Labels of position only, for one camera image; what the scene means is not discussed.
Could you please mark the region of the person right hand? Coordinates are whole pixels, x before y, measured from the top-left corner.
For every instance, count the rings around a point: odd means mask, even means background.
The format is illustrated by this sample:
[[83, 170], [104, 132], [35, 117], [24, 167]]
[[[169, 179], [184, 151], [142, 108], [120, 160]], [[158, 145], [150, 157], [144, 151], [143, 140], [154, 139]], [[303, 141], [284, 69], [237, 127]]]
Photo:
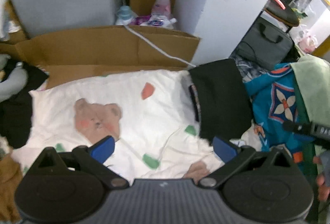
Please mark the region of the person right hand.
[[329, 151], [323, 152], [320, 156], [314, 156], [313, 162], [323, 166], [323, 172], [316, 178], [318, 186], [318, 199], [325, 202], [329, 196]]

